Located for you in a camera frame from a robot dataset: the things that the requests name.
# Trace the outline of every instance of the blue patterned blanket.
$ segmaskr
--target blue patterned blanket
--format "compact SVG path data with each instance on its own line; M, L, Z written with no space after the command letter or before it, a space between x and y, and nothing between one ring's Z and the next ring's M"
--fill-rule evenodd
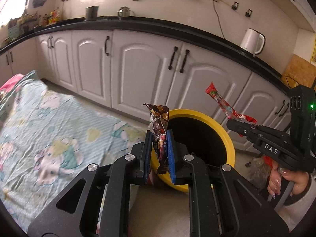
M107 165L145 133L53 92L31 72L0 101L0 199L24 231L88 164Z

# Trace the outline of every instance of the pink blanket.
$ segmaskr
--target pink blanket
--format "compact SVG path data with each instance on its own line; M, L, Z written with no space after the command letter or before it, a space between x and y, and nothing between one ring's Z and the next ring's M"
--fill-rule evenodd
M15 86L15 84L20 81L24 75L16 74L15 76L11 77L7 82L4 83L3 86L0 87L1 90L5 90L5 92L10 92L11 89Z

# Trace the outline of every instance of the kettle handle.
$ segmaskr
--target kettle handle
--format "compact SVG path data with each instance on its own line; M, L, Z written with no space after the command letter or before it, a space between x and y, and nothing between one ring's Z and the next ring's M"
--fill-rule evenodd
M264 45L265 45L265 36L263 34L259 33L259 39L262 40L262 44L261 44L260 49L258 51L255 51L255 54L260 54L263 50Z

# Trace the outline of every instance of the chocolate snack wrapper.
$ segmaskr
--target chocolate snack wrapper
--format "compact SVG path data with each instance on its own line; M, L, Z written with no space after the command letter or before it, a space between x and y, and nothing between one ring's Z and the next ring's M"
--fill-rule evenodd
M257 123L257 120L247 116L247 115L243 115L243 114L239 114L238 112L236 112L232 106L230 106L228 104L227 101L224 100L224 98L218 93L218 91L216 90L213 82L210 84L210 86L205 90L205 92L207 94L209 94L217 103L218 105L221 107L222 111L225 113L226 117L228 119L240 119L240 120L246 120L248 122Z
M167 128L169 108L147 103L143 105L146 105L150 111L151 123L148 128L153 133L153 146L160 164L157 174L166 174L168 172Z

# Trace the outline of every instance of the window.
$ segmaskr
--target window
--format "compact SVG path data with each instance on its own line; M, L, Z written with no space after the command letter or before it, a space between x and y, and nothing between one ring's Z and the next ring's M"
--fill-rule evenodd
M22 16L26 0L0 0L0 25Z

